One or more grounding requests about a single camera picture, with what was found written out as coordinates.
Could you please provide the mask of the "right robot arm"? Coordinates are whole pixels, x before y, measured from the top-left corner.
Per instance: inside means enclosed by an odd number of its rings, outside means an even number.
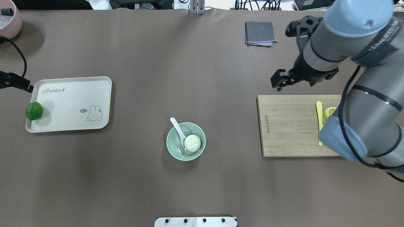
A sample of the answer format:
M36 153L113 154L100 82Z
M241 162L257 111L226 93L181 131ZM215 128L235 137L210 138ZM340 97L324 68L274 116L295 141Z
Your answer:
M290 70L279 69L272 87L332 79L347 58L357 67L337 110L319 130L327 147L352 162L377 168L403 182L403 20L394 0L335 0L323 17L292 21L299 56Z

